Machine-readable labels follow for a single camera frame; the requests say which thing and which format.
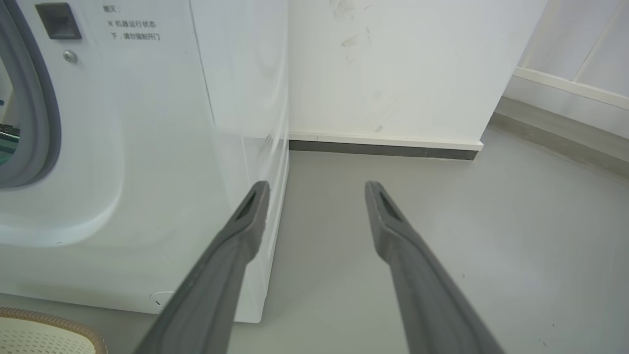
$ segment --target floor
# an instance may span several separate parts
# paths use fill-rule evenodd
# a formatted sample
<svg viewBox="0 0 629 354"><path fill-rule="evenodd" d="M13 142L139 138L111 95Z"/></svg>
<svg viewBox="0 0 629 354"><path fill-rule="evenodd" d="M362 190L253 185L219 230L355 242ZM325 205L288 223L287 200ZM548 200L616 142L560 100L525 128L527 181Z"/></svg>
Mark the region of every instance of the floor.
<svg viewBox="0 0 629 354"><path fill-rule="evenodd" d="M230 353L406 353L372 244L380 181L507 353L628 353L629 183L497 131L475 161L292 152L265 312ZM0 295L127 354L154 317Z"/></svg>

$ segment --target washing machine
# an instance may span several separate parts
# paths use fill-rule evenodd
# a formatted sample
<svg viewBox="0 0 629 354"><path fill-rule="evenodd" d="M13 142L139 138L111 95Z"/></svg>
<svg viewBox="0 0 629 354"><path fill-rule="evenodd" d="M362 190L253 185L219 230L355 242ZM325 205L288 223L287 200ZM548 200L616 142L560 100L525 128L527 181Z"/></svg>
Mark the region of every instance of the washing machine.
<svg viewBox="0 0 629 354"><path fill-rule="evenodd" d="M258 180L260 321L289 166L287 0L0 0L0 292L157 313Z"/></svg>

